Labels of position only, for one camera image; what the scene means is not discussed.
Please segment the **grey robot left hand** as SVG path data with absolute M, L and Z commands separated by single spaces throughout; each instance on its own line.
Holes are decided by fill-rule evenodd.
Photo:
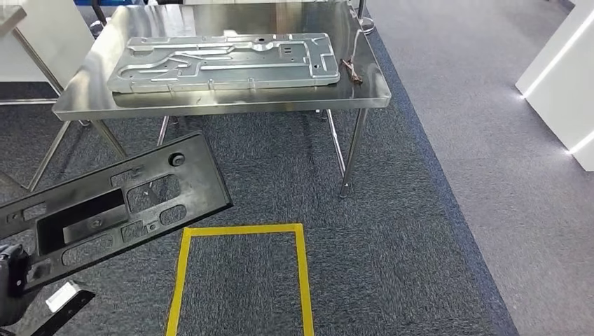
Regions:
M 26 259 L 22 245 L 1 245 L 1 327 L 17 323 L 30 305 L 21 289 L 27 277 Z

